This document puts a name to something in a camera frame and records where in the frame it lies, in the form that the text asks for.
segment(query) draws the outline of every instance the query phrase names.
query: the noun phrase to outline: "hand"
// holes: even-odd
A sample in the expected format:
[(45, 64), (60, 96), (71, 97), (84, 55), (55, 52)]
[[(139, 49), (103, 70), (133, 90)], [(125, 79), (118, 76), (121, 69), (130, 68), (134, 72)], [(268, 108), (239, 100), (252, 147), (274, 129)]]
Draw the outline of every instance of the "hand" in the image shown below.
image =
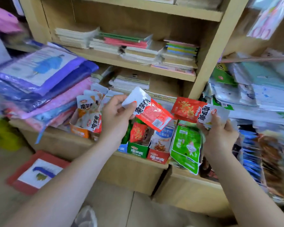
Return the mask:
[(224, 125), (221, 123), (220, 117), (213, 114), (210, 130), (207, 130), (200, 123), (197, 123), (197, 127), (204, 133), (206, 138), (203, 145), (203, 153), (206, 158), (213, 159), (220, 155), (223, 157), (229, 153), (231, 154), (239, 133), (233, 129), (229, 119)]
[(137, 107), (136, 102), (132, 102), (125, 109), (121, 106), (127, 95), (113, 96), (102, 110), (102, 132), (99, 141), (110, 142), (116, 145), (114, 151), (120, 146), (124, 137), (128, 121), (134, 118), (133, 112)]

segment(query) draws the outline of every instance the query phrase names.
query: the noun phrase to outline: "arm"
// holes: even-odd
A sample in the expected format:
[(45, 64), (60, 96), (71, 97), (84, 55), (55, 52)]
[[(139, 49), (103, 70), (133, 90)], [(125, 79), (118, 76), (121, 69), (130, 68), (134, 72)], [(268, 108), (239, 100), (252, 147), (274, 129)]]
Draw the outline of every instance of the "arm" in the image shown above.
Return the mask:
[(201, 124), (198, 127), (206, 137), (204, 154), (219, 178), (239, 226), (284, 227), (284, 213), (231, 153), (239, 134), (230, 121), (224, 126), (213, 115), (210, 131)]
[(50, 180), (9, 220), (5, 227), (68, 227), (74, 221), (106, 161), (121, 144), (136, 103), (126, 110), (126, 95), (114, 96), (102, 113), (99, 141)]

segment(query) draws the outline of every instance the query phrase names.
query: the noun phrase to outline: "barcode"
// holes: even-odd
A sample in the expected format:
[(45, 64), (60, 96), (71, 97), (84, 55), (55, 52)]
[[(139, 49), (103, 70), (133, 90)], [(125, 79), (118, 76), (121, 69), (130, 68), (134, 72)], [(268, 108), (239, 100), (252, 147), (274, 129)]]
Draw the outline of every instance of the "barcode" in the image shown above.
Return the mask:
[(180, 134), (186, 134), (187, 135), (187, 131), (180, 130), (179, 132), (180, 132)]
[(160, 127), (162, 124), (163, 124), (163, 122), (162, 121), (160, 121), (160, 120), (158, 120), (158, 119), (155, 119), (155, 121), (152, 123), (155, 127)]

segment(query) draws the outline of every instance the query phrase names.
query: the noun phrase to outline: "red box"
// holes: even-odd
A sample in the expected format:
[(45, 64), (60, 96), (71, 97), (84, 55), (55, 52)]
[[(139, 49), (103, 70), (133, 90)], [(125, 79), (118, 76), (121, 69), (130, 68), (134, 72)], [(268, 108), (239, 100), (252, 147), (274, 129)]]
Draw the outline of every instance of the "red box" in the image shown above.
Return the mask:
[(170, 156), (169, 152), (149, 149), (147, 159), (165, 164)]

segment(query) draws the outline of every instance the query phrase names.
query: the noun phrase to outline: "forearm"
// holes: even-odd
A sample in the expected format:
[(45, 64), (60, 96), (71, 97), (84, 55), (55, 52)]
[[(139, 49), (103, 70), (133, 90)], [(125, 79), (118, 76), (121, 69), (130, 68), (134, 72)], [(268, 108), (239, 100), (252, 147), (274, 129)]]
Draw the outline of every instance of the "forearm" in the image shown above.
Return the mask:
[(114, 151), (113, 143), (100, 141), (93, 145), (38, 191), (6, 226), (70, 226)]
[(284, 226), (284, 213), (231, 154), (206, 156), (217, 174), (239, 226)]

